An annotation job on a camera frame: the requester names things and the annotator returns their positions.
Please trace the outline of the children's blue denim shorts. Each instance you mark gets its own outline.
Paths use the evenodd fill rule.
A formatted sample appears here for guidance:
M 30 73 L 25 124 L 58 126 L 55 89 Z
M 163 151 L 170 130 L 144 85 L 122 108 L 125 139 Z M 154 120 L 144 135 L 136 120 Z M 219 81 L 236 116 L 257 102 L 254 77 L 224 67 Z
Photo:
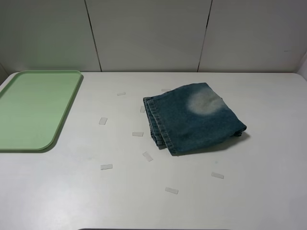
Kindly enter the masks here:
M 247 129 L 205 82 L 144 97 L 150 135 L 172 156 L 195 153 L 239 137 Z

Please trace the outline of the light green plastic tray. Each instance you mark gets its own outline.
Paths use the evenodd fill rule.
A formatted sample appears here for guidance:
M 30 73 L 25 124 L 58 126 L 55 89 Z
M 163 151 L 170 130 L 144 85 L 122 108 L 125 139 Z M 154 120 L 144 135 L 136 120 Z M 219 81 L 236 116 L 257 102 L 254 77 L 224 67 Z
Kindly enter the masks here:
M 83 79 L 77 70 L 28 70 L 0 92 L 0 149 L 40 151 L 55 140 Z

